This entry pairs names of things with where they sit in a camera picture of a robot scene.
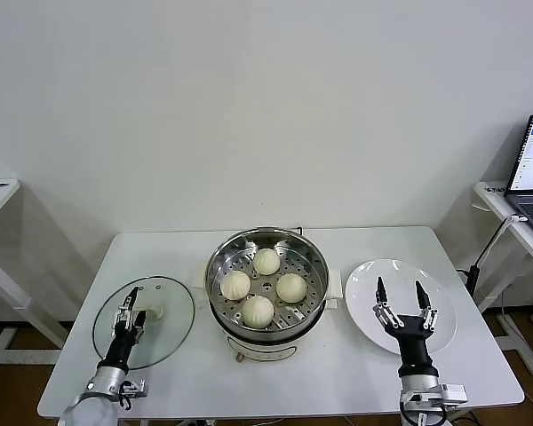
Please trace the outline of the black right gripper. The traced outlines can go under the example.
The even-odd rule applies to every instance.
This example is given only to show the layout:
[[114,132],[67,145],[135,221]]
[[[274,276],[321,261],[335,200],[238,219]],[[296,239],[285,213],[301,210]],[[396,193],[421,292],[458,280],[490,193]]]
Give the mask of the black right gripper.
[[372,310],[383,328],[391,327],[389,335],[399,345],[401,369],[434,369],[426,340],[435,330],[438,311],[433,308],[429,295],[418,280],[416,291],[420,316],[398,316],[389,306],[386,287],[382,277],[378,276],[376,304]]

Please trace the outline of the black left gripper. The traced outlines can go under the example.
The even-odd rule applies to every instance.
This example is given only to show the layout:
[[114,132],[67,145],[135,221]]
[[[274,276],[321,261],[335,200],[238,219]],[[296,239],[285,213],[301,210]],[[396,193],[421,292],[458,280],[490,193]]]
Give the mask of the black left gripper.
[[132,348],[144,333],[146,322],[146,312],[138,311],[133,323],[133,307],[138,293],[139,287],[134,287],[117,308],[113,330],[115,332],[119,329],[122,330],[115,333],[105,358],[99,362],[100,367],[129,368],[128,360]]

